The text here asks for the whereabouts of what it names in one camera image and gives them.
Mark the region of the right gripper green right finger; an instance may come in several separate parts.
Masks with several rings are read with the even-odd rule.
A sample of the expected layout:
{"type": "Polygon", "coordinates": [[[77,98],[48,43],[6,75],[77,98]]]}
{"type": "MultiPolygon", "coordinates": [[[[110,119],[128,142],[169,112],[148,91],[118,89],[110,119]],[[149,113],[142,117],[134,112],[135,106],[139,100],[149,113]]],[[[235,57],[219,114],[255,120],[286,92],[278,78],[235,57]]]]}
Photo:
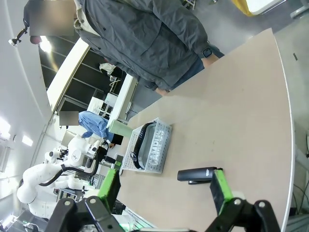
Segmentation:
{"type": "Polygon", "coordinates": [[[241,227],[246,232],[279,232],[281,229],[269,201],[258,200],[251,204],[235,197],[222,169],[212,174],[210,190],[217,217],[206,229],[208,232],[230,232],[241,227]]]}

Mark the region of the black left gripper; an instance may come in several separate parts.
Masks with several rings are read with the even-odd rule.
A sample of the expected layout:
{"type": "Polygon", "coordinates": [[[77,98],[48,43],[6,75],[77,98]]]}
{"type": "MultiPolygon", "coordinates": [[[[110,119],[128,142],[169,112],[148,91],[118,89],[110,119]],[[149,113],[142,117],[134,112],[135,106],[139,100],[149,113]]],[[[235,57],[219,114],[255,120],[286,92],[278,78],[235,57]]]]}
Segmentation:
{"type": "MultiPolygon", "coordinates": [[[[99,147],[98,147],[98,158],[99,158],[99,159],[104,159],[104,158],[106,158],[107,152],[108,152],[107,149],[105,149],[105,148],[99,146],[99,147]]],[[[123,156],[117,155],[117,157],[116,157],[116,162],[115,162],[115,168],[116,168],[116,169],[121,169],[123,159],[124,159],[123,156]]]]}

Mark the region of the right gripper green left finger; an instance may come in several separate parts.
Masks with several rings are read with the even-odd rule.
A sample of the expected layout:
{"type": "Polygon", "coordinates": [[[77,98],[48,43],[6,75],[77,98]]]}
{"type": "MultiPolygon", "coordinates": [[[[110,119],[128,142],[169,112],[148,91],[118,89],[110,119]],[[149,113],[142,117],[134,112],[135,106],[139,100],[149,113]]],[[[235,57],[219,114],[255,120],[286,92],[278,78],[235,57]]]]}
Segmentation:
{"type": "Polygon", "coordinates": [[[121,226],[111,214],[120,187],[119,171],[110,169],[95,196],[79,202],[60,199],[48,221],[48,231],[80,232],[85,226],[94,225],[99,232],[120,232],[121,226]]]}

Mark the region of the person's left hand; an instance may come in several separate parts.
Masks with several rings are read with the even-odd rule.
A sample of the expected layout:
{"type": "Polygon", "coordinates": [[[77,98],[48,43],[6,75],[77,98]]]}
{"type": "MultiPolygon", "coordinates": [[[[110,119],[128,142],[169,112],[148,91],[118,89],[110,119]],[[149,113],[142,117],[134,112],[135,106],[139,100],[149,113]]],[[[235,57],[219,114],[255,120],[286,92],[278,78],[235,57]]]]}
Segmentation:
{"type": "Polygon", "coordinates": [[[202,60],[204,68],[207,68],[208,66],[216,62],[218,59],[219,58],[215,54],[211,54],[210,56],[206,58],[202,58],[201,60],[202,60]]]}

